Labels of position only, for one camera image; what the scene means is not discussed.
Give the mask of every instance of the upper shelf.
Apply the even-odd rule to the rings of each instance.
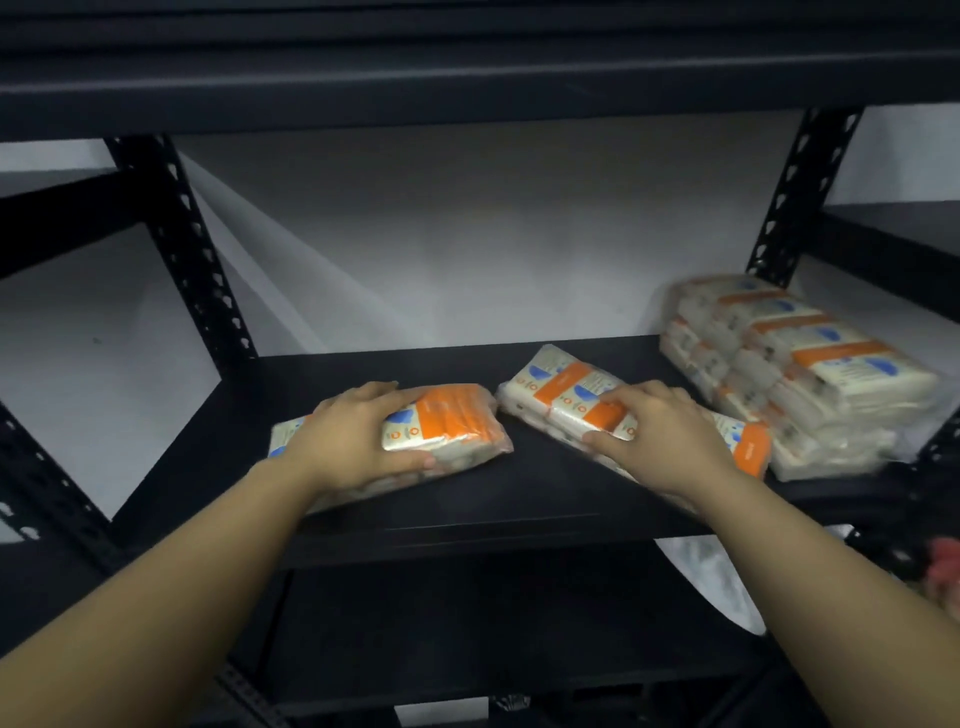
[[[630,380],[684,385],[656,336],[558,342]],[[369,379],[404,386],[470,381],[494,389],[539,344],[263,357],[222,381],[116,515],[118,543],[151,546],[267,452],[270,429]],[[503,416],[516,451],[466,473],[306,519],[284,566],[647,540],[702,524],[523,423]],[[780,484],[823,523],[885,518],[905,496],[895,473]]]
[[[934,0],[75,6],[0,14],[0,141],[960,99]]]

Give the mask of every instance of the hand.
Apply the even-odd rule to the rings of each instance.
[[[661,493],[696,504],[697,494],[729,471],[733,456],[710,413],[686,390],[661,381],[623,385],[600,398],[617,401],[636,417],[636,437],[620,440],[607,432],[589,432],[584,443]]]
[[[387,452],[380,432],[388,415],[415,401],[420,389],[396,389],[396,382],[369,381],[324,400],[277,458],[304,476],[317,493],[365,485],[388,475],[428,470],[429,452]]]

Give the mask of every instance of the blue logo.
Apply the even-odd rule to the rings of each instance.
[[[410,407],[401,409],[392,415],[387,415],[387,422],[394,423],[394,425],[408,425],[413,421],[414,411]]]
[[[579,384],[574,384],[574,385],[573,385],[573,393],[574,393],[577,397],[579,397],[581,400],[591,400],[591,401],[593,401],[593,400],[596,400],[596,399],[597,399],[597,396],[596,396],[595,394],[593,394],[592,392],[590,392],[589,389],[585,389],[584,387],[581,387]]]
[[[840,332],[835,328],[821,327],[816,331],[828,341],[840,341]]]
[[[883,359],[878,356],[867,356],[864,358],[864,361],[866,361],[872,367],[879,369],[887,376],[896,376],[897,372],[899,371],[897,369],[897,365],[890,361],[890,359]]]
[[[549,378],[551,377],[551,375],[550,375],[549,372],[547,372],[547,371],[544,370],[544,369],[541,369],[540,367],[535,367],[533,364],[531,364],[531,365],[527,368],[527,371],[530,372],[530,375],[531,375],[534,379],[549,379]]]

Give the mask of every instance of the right hand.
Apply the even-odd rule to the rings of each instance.
[[[619,402],[634,414],[636,437],[588,432],[584,443],[642,485],[695,504],[711,482],[739,473],[712,416],[686,390],[654,380],[617,387],[600,399]]]

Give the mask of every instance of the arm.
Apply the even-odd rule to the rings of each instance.
[[[585,442],[639,482],[694,505],[833,724],[957,724],[956,624],[737,470],[684,390],[655,381],[608,398],[634,412],[636,438],[593,433]]]
[[[370,382],[321,402],[286,451],[0,661],[0,725],[172,726],[223,662],[297,523],[329,489],[432,466],[387,453],[419,391]]]

